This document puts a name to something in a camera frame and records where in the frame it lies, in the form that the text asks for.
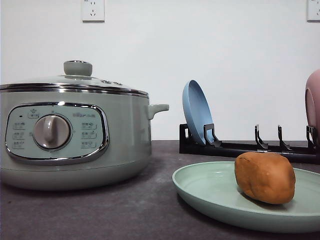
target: wall socket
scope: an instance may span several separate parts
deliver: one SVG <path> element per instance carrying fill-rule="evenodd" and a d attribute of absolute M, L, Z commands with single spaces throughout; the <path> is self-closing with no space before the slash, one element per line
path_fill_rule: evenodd
<path fill-rule="evenodd" d="M 307 0 L 306 20 L 320 22 L 320 0 Z"/>
<path fill-rule="evenodd" d="M 81 0 L 82 1 L 82 21 L 100 22 L 105 21 L 105 0 Z"/>

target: gray table surface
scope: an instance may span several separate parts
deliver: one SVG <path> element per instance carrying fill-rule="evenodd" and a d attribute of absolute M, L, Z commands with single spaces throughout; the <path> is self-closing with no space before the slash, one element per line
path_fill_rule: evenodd
<path fill-rule="evenodd" d="M 185 165 L 211 161 L 234 158 L 179 154 L 179 141 L 153 141 L 148 167 L 118 184 L 58 192 L 1 184 L 1 240 L 320 239 L 320 232 L 243 229 L 194 210 L 177 194 L 172 174 Z M 320 165 L 293 166 L 320 173 Z"/>

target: pot handle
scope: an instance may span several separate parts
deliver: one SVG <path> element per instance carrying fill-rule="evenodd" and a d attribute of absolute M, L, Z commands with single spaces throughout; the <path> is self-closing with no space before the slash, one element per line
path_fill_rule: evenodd
<path fill-rule="evenodd" d="M 148 119 L 151 120 L 154 118 L 156 113 L 162 111 L 168 111 L 169 105 L 168 104 L 154 104 L 148 106 Z"/>

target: black dish rack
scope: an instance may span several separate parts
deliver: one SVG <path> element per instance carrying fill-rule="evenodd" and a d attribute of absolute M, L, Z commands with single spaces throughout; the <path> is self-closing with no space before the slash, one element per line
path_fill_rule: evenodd
<path fill-rule="evenodd" d="M 207 131 L 211 131 L 214 141 L 210 142 Z M 179 128 L 179 152 L 181 154 L 197 154 L 208 156 L 222 156 L 236 158 L 246 152 L 278 153 L 288 158 L 293 163 L 320 164 L 320 146 L 318 146 L 318 132 L 315 127 L 306 126 L 307 147 L 290 146 L 282 139 L 282 127 L 278 125 L 278 145 L 265 143 L 259 136 L 259 125 L 255 125 L 255 144 L 223 142 L 215 135 L 213 123 L 203 126 L 205 146 L 197 144 L 188 128 L 188 125 L 180 124 Z"/>

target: bread dough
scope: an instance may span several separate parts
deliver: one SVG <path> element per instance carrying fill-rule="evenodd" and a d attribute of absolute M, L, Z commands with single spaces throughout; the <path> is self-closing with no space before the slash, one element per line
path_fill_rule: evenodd
<path fill-rule="evenodd" d="M 269 204 L 285 204 L 295 195 L 296 176 L 288 159 L 277 153 L 246 152 L 234 163 L 236 183 L 243 192 Z"/>

